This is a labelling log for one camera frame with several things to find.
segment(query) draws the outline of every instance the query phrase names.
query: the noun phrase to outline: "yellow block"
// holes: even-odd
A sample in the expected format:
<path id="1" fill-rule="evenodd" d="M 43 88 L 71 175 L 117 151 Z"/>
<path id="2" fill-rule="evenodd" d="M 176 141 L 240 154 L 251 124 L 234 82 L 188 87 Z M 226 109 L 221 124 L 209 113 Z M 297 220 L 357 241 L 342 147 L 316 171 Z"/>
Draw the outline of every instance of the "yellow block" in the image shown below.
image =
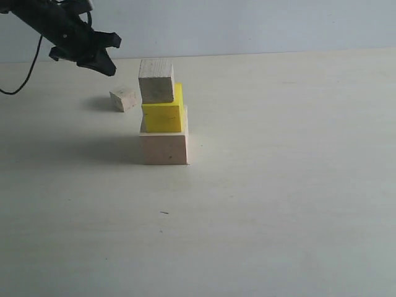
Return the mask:
<path id="1" fill-rule="evenodd" d="M 142 104 L 146 132 L 181 132 L 183 130 L 183 89 L 174 85 L 174 100 L 170 103 Z"/>

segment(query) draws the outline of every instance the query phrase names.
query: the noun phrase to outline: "white wall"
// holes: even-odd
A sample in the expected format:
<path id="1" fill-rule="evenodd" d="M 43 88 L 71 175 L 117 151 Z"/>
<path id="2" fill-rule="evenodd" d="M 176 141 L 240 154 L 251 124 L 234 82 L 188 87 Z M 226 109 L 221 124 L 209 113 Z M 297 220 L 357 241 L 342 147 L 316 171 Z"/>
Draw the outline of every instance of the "white wall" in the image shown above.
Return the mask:
<path id="1" fill-rule="evenodd" d="M 394 0 L 94 0 L 114 58 L 335 50 L 396 45 Z M 0 15 L 0 62 L 31 61 L 38 35 Z M 46 59 L 49 43 L 41 58 Z"/>

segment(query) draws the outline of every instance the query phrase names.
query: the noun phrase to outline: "robotic arm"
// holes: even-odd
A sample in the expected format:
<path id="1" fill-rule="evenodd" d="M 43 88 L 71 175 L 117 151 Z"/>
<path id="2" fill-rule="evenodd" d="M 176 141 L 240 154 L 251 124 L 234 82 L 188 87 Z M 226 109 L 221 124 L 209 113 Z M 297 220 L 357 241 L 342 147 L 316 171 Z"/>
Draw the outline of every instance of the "robotic arm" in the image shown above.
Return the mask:
<path id="1" fill-rule="evenodd" d="M 13 13 L 55 45 L 49 54 L 52 59 L 76 62 L 79 67 L 112 76 L 116 66 L 106 48 L 119 48 L 121 38 L 94 31 L 92 9 L 91 0 L 0 0 L 0 13 Z M 84 13 L 88 22 L 80 18 Z"/>

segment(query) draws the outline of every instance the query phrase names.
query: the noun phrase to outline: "block tower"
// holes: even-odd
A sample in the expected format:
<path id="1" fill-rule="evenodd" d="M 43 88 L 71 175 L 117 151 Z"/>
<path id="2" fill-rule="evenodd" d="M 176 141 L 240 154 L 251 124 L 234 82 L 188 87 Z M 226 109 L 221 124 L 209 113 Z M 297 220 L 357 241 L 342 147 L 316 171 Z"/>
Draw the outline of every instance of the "block tower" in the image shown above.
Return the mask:
<path id="1" fill-rule="evenodd" d="M 148 165 L 188 164 L 187 106 L 182 84 L 174 82 L 169 59 L 144 59 L 139 85 L 143 119 L 140 139 Z"/>

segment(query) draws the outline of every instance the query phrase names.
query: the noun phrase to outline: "large wooden block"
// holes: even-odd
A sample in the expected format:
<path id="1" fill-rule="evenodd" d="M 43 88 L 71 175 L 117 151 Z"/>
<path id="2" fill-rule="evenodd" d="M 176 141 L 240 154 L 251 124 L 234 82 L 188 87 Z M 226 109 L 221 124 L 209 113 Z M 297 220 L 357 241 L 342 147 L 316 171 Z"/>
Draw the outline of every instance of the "large wooden block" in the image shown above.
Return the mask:
<path id="1" fill-rule="evenodd" d="M 183 88 L 174 87 L 174 101 L 170 103 L 143 103 L 144 124 L 147 132 L 181 132 L 183 130 Z"/>
<path id="2" fill-rule="evenodd" d="M 140 140 L 147 165 L 187 165 L 188 164 L 188 118 L 184 108 L 182 132 L 148 133 L 142 120 Z"/>
<path id="3" fill-rule="evenodd" d="M 111 103 L 122 112 L 134 107 L 137 104 L 137 97 L 133 89 L 121 85 L 110 91 Z"/>
<path id="4" fill-rule="evenodd" d="M 143 103 L 169 103 L 174 100 L 174 72 L 169 59 L 144 59 L 139 70 Z"/>

